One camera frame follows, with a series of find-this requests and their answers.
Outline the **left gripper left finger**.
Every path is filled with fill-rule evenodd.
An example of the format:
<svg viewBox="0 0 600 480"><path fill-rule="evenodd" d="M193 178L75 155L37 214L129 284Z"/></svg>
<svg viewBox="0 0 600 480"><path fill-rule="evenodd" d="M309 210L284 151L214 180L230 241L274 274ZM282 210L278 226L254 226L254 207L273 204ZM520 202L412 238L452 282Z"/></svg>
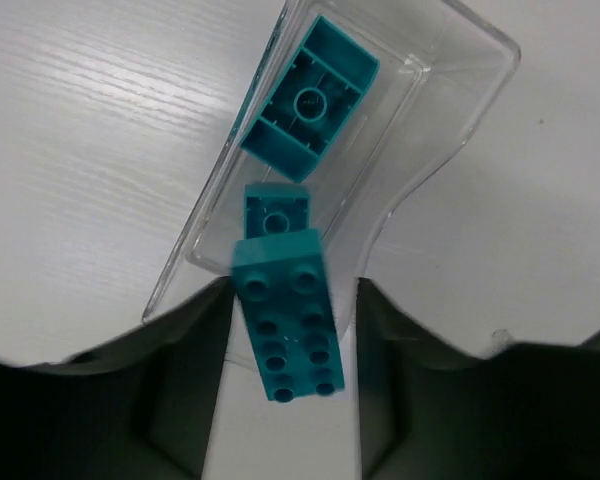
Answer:
<svg viewBox="0 0 600 480"><path fill-rule="evenodd" d="M199 479L234 290L220 277L65 362L0 361L0 479Z"/></svg>

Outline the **clear plastic container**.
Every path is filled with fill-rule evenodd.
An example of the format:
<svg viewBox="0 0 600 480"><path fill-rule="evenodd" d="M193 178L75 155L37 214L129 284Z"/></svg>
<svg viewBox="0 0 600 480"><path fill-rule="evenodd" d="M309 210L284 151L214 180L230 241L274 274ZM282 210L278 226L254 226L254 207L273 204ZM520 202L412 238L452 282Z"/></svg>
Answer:
<svg viewBox="0 0 600 480"><path fill-rule="evenodd" d="M293 183L240 146L317 16L379 61L373 84L300 182L322 235L339 334L396 207L473 135L520 59L519 45L460 1L288 1L211 174L143 312L150 321L227 274L251 183Z"/></svg>

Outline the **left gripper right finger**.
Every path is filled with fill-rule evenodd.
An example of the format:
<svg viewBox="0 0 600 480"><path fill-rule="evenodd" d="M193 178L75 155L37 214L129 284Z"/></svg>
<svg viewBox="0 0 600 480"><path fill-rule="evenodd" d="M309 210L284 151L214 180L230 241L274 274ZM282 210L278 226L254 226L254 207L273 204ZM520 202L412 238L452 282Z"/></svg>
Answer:
<svg viewBox="0 0 600 480"><path fill-rule="evenodd" d="M477 359L363 278L355 344L362 478L600 479L600 332Z"/></svg>

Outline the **teal long lego brick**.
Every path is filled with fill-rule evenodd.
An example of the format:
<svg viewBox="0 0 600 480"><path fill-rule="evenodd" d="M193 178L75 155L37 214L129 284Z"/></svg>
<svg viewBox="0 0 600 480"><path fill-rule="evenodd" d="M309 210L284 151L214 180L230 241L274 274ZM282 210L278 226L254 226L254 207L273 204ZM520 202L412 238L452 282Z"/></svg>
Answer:
<svg viewBox="0 0 600 480"><path fill-rule="evenodd" d="M318 230L238 241L231 279L268 400L345 389Z"/></svg>

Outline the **teal oval lego piece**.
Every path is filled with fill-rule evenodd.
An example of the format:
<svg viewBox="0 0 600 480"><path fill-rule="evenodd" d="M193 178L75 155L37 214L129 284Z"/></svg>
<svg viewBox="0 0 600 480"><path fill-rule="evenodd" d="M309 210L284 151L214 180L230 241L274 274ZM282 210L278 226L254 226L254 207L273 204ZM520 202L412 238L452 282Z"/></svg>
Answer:
<svg viewBox="0 0 600 480"><path fill-rule="evenodd" d="M243 150L300 183L338 138L379 61L319 15L241 140Z"/></svg>

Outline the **small teal lego brick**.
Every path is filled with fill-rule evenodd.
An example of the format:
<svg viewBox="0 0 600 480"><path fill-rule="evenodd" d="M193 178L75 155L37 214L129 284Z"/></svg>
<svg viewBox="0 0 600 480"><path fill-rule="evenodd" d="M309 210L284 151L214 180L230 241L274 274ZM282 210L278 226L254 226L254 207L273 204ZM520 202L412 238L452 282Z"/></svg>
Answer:
<svg viewBox="0 0 600 480"><path fill-rule="evenodd" d="M305 230L310 223L309 191L293 183L251 183L244 190L246 239Z"/></svg>

